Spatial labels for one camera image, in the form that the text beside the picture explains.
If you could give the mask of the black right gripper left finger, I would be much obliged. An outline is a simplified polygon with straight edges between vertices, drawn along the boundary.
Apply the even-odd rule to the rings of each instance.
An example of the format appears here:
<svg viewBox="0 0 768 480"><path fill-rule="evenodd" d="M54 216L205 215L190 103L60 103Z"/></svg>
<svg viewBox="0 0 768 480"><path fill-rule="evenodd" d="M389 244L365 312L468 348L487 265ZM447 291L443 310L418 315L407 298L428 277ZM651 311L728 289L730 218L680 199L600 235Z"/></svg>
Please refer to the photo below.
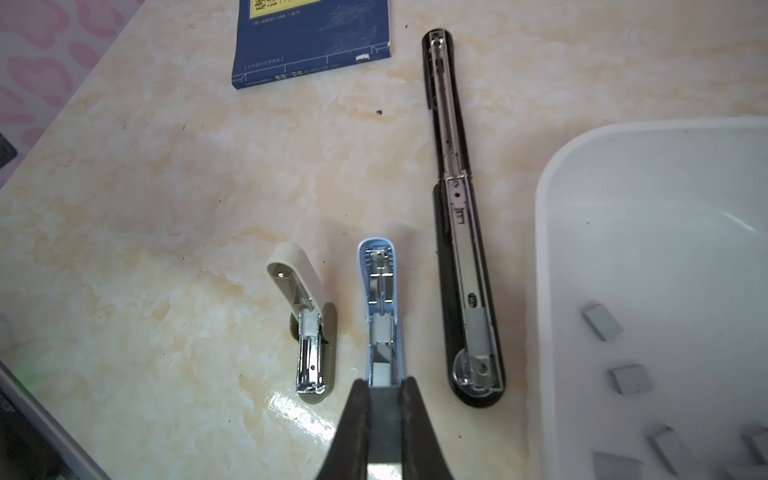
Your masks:
<svg viewBox="0 0 768 480"><path fill-rule="evenodd" d="M370 412L369 385L355 380L317 480L367 478Z"/></svg>

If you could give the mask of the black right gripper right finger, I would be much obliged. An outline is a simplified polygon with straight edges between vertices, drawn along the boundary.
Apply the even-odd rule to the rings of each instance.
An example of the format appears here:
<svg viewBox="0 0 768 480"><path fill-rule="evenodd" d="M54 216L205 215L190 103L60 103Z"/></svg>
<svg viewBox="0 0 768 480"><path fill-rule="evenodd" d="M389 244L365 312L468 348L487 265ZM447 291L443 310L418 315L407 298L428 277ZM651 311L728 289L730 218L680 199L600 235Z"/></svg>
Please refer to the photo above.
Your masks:
<svg viewBox="0 0 768 480"><path fill-rule="evenodd" d="M400 386L400 408L403 478L453 479L414 377Z"/></svg>

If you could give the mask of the black long stapler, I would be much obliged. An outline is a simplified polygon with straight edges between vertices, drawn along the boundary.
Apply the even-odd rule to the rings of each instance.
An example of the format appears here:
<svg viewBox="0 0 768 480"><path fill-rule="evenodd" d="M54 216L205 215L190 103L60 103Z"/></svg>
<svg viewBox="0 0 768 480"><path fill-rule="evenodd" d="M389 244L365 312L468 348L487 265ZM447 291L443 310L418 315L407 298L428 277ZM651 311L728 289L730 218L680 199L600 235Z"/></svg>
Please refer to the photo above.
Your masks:
<svg viewBox="0 0 768 480"><path fill-rule="evenodd" d="M503 396L506 375L456 85L453 38L448 30L436 28L423 36L421 45L437 153L432 196L447 376L463 403L488 408Z"/></svg>

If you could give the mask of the grey white mini stapler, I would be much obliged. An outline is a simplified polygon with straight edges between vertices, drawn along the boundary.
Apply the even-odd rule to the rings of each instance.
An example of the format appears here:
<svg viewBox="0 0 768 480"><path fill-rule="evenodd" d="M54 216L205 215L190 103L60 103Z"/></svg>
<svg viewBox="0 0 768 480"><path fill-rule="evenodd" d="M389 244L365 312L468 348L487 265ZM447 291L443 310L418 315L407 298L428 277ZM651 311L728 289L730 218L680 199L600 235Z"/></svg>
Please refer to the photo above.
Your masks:
<svg viewBox="0 0 768 480"><path fill-rule="evenodd" d="M289 329L298 343L295 391L308 404L332 392L336 376L338 313L305 251L277 244L266 271L291 307Z"/></svg>

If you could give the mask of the light blue mini stapler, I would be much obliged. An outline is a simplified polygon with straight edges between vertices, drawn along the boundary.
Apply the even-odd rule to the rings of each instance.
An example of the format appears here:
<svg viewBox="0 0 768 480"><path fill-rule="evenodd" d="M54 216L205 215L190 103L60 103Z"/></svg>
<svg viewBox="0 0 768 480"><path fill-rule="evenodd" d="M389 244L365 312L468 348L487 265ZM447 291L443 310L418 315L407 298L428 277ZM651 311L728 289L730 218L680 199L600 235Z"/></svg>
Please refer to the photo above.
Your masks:
<svg viewBox="0 0 768 480"><path fill-rule="evenodd" d="M373 388L398 387L405 375L396 250L387 238L369 237L357 253L368 328L365 378Z"/></svg>

